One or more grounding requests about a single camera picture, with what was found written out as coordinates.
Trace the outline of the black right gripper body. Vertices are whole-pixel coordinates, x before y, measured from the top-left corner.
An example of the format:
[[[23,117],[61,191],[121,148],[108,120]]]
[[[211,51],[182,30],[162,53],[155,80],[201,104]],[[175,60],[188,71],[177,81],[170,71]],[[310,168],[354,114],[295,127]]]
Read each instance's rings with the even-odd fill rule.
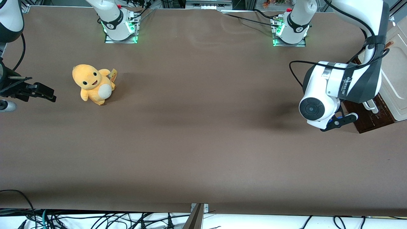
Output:
[[[31,88],[31,84],[26,81],[32,77],[22,77],[20,74],[6,67],[3,61],[0,62],[0,95],[1,97],[12,97],[25,102],[29,101],[29,97],[35,97]]]

